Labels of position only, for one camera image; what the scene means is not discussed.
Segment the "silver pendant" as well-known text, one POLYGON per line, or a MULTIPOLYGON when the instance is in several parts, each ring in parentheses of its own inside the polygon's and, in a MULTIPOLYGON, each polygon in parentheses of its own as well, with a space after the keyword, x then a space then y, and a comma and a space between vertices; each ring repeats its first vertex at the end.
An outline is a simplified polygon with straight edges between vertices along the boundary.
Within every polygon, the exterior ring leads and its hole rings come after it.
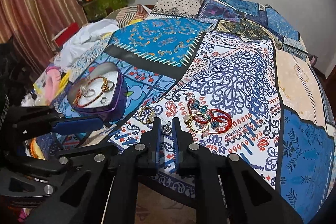
POLYGON ((161 132, 163 135, 169 136, 171 134, 171 122, 163 122, 163 124, 161 125, 161 132))

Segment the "gold bangle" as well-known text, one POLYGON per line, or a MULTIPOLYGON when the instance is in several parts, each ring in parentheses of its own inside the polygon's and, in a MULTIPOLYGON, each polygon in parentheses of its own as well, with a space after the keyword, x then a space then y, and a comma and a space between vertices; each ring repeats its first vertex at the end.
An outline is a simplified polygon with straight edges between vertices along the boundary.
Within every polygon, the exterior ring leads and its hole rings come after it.
POLYGON ((183 121, 187 128, 194 133, 204 133, 210 127, 209 118, 202 113, 186 114, 183 121))

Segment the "blue patchwork bedspread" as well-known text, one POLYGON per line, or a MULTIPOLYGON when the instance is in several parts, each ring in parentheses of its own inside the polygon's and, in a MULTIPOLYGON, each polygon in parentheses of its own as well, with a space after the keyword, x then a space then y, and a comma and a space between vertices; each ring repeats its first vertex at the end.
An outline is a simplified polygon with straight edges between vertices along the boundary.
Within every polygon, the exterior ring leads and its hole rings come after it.
POLYGON ((139 142, 163 122, 205 114, 198 145, 215 155, 238 154, 310 223, 335 200, 335 121, 299 33, 272 7, 241 0, 204 0, 196 18, 151 12, 146 19, 107 33, 71 67, 52 63, 35 87, 46 90, 54 73, 68 85, 112 62, 127 85, 121 119, 96 133, 50 133, 33 152, 110 141, 120 149, 139 142))

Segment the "white crumpled cloth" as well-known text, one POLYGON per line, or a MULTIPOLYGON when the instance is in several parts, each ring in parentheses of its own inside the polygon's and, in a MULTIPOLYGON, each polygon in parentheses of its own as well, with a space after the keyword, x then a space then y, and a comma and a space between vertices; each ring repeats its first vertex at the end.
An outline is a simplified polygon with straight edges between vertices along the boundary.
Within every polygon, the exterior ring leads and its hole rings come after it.
POLYGON ((56 54, 53 64, 61 69, 66 69, 78 60, 87 50, 92 48, 101 36, 113 33, 119 29, 117 21, 114 19, 102 19, 96 23, 88 23, 68 39, 56 54))

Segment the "striped orange brown cloth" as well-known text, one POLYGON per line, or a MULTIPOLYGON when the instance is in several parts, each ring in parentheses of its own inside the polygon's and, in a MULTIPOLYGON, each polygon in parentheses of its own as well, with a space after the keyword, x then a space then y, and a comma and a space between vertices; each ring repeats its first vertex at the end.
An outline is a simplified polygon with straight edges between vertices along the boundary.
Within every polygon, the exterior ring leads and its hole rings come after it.
POLYGON ((151 9, 144 5, 131 5, 112 11, 106 18, 117 21, 120 28, 126 27, 132 20, 144 20, 151 13, 151 9))

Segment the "striped brown curtain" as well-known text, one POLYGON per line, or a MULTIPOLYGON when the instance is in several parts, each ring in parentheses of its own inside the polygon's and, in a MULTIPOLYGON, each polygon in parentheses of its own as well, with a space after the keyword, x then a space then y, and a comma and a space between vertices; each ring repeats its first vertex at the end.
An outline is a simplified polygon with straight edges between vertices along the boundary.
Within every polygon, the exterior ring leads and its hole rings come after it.
POLYGON ((1 0, 1 43, 13 37, 15 49, 35 75, 56 53, 53 37, 74 22, 87 23, 77 0, 1 0))

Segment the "cream dotted pillow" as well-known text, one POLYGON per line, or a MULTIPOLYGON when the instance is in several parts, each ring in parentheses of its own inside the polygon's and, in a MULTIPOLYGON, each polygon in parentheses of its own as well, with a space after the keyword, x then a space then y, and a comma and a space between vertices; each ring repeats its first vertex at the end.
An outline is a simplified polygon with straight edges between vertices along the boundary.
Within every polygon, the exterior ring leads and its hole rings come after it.
POLYGON ((157 0, 154 14, 196 18, 204 0, 157 0))

